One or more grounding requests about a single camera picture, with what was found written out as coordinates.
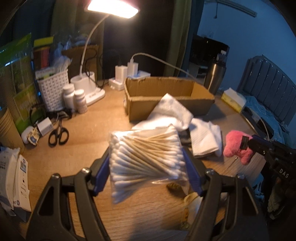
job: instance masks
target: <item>white cable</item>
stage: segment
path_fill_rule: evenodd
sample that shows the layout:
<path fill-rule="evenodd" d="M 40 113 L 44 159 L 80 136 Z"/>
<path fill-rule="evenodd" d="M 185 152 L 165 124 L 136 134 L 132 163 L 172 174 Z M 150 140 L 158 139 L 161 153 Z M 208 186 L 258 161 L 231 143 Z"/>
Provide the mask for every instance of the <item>white cable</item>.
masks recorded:
<path fill-rule="evenodd" d="M 252 112 L 257 116 L 257 117 L 259 117 L 259 119 L 262 121 L 262 124 L 264 125 L 264 128 L 265 128 L 265 130 L 266 130 L 266 134 L 267 134 L 267 138 L 268 138 L 268 141 L 270 141 L 270 138 L 269 138 L 269 134 L 268 134 L 268 131 L 267 131 L 267 128 L 266 128 L 266 125 L 265 125 L 265 123 L 264 123 L 264 121 L 263 121 L 263 119 L 253 110 L 253 109 L 251 109 L 250 107 L 249 107 L 249 109 L 250 110 L 252 110 Z"/>
<path fill-rule="evenodd" d="M 82 77 L 82 67 L 83 67 L 83 62 L 84 62 L 84 57 L 85 57 L 85 53 L 86 53 L 86 49 L 87 49 L 87 45 L 89 43 L 89 40 L 91 39 L 92 34 L 94 33 L 94 31 L 96 30 L 96 28 L 107 18 L 109 17 L 110 14 L 106 14 L 91 30 L 91 32 L 89 33 L 89 36 L 86 40 L 85 46 L 84 46 L 84 50 L 83 50 L 83 54 L 82 54 L 82 58 L 81 58 L 81 63 L 80 63 L 80 71 L 79 71 L 79 75 Z"/>
<path fill-rule="evenodd" d="M 133 63 L 133 58 L 134 58 L 135 56 L 138 56 L 138 55 L 144 55 L 144 56 L 150 57 L 150 58 L 152 58 L 152 59 L 155 59 L 155 60 L 157 60 L 157 61 L 159 61 L 159 62 L 161 62 L 161 63 L 163 63 L 163 64 L 166 64 L 166 65 L 168 65 L 168 66 L 170 66 L 170 67 L 172 67 L 172 68 L 174 68 L 174 69 L 177 69 L 177 70 L 179 70 L 179 71 L 181 71 L 181 72 L 187 74 L 187 75 L 188 75 L 189 77 L 191 77 L 192 79 L 196 79 L 196 77 L 194 77 L 193 75 L 189 74 L 188 72 L 186 72 L 186 71 L 184 71 L 184 70 L 182 70 L 182 69 L 180 69 L 180 68 L 178 68 L 178 67 L 176 67 L 176 66 L 173 66 L 172 64 L 169 64 L 169 63 L 167 63 L 167 62 L 165 62 L 165 61 L 163 61 L 163 60 L 161 60 L 161 59 L 159 59 L 159 58 L 157 58 L 157 57 L 154 57 L 154 56 L 152 56 L 152 55 L 150 55 L 150 54 L 147 54 L 147 53 L 136 53 L 136 54 L 134 54 L 134 55 L 132 56 L 132 58 L 131 58 L 131 63 Z"/>

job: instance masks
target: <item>bag of cotton swabs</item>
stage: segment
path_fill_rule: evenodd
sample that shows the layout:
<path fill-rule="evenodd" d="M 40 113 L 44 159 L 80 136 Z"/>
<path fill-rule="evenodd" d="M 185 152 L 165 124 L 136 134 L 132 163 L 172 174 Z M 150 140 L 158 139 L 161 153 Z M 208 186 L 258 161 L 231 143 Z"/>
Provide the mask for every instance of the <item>bag of cotton swabs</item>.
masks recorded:
<path fill-rule="evenodd" d="M 110 140 L 113 203 L 120 203 L 148 184 L 187 181 L 177 130 L 113 132 Z"/>

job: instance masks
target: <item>pink stuffed animal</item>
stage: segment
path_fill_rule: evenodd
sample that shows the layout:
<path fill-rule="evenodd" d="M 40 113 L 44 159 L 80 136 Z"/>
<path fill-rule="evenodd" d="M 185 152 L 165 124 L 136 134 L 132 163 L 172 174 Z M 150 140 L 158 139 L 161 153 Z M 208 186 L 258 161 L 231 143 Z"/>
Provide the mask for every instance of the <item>pink stuffed animal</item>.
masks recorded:
<path fill-rule="evenodd" d="M 255 153 L 249 147 L 246 150 L 240 149 L 243 136 L 252 139 L 250 135 L 241 131 L 230 131 L 226 135 L 226 147 L 224 148 L 223 155 L 225 157 L 233 157 L 234 155 L 237 155 L 241 158 L 241 163 L 247 165 Z"/>

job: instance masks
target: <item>wooden desk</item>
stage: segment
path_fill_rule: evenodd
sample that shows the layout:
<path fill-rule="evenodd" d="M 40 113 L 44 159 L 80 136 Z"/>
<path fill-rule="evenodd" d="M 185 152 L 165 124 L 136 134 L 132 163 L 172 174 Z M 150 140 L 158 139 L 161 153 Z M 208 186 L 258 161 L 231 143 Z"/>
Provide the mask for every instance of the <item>wooden desk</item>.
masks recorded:
<path fill-rule="evenodd" d="M 29 162 L 28 184 L 32 210 L 51 174 L 73 175 L 83 167 L 89 167 L 108 147 L 111 131 L 131 129 L 132 124 L 129 123 L 123 107 L 124 92 L 113 91 L 109 87 L 105 89 L 105 98 L 90 106 L 87 113 L 63 121 L 63 125 L 70 132 L 65 146 L 50 148 L 47 144 L 48 138 L 43 137 L 36 148 L 25 151 L 24 156 Z M 225 135 L 233 129 L 253 134 L 247 122 L 218 98 L 204 119 L 220 125 L 224 143 Z M 204 163 L 224 175 L 242 172 L 250 182 L 256 179 L 265 164 L 265 160 L 256 155 L 248 166 L 243 167 L 238 160 L 227 169 L 233 160 L 234 157 L 220 157 L 206 160 Z M 83 236 L 74 195 L 70 195 L 70 199 L 76 233 Z M 113 205 L 108 181 L 104 191 L 95 198 L 95 202 L 112 241 L 180 241 L 187 234 L 169 230 L 178 228 L 180 224 L 183 199 L 170 194 L 165 185 L 140 189 L 126 201 Z M 25 236 L 27 225 L 19 225 L 21 234 Z"/>

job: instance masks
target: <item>white woven basket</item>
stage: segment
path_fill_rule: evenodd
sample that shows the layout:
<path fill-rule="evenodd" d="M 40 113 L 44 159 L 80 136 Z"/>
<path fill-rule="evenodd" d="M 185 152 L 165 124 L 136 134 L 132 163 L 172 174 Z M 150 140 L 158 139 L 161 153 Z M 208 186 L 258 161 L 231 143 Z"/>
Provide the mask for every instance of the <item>white woven basket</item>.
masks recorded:
<path fill-rule="evenodd" d="M 41 96 L 47 111 L 59 111 L 65 107 L 63 101 L 63 87 L 68 83 L 68 69 L 38 81 Z"/>

